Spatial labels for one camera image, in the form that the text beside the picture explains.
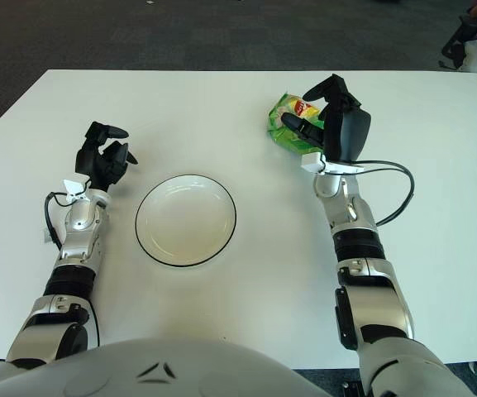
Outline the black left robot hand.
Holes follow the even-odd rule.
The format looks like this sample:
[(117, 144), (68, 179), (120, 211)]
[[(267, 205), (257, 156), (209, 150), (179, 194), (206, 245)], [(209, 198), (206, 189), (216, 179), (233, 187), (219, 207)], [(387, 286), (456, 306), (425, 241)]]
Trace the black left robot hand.
[(128, 137), (128, 132), (119, 127), (91, 123), (75, 161), (75, 172), (89, 177), (91, 189), (107, 192), (126, 173), (129, 164), (138, 164), (128, 143), (119, 141)]

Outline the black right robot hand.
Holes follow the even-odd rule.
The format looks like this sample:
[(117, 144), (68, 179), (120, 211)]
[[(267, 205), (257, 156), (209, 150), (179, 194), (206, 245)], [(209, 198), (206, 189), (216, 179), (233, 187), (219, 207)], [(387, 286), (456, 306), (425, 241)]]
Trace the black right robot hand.
[(323, 121), (322, 127), (289, 112), (281, 116), (282, 123), (301, 141), (321, 149), (327, 160), (357, 161), (370, 130), (370, 114), (361, 108), (361, 103), (346, 87), (345, 80), (337, 74), (332, 74), (303, 95), (305, 101), (319, 98), (327, 103), (318, 116)]

